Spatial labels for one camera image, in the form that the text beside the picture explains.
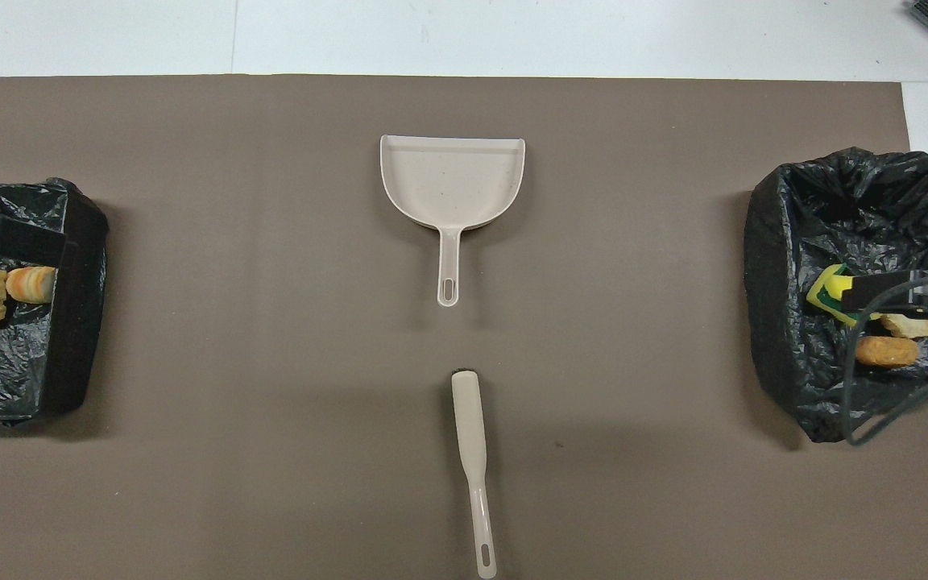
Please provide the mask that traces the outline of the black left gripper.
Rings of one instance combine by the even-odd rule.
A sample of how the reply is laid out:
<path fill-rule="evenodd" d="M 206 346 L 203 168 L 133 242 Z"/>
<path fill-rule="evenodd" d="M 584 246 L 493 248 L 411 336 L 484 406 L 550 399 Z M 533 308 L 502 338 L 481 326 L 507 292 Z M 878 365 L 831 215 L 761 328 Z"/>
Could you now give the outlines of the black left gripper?
<path fill-rule="evenodd" d="M 0 260 L 59 267 L 66 253 L 65 234 L 0 214 Z"/>

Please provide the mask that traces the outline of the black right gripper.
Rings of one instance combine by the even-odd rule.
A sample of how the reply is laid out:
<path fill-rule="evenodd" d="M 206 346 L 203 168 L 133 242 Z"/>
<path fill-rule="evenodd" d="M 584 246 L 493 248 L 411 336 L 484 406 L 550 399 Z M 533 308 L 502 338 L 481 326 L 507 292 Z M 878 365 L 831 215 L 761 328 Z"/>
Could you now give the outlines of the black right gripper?
<path fill-rule="evenodd" d="M 893 271 L 852 276 L 850 288 L 841 293 L 840 305 L 846 313 L 900 313 L 928 320 L 928 274 Z"/>

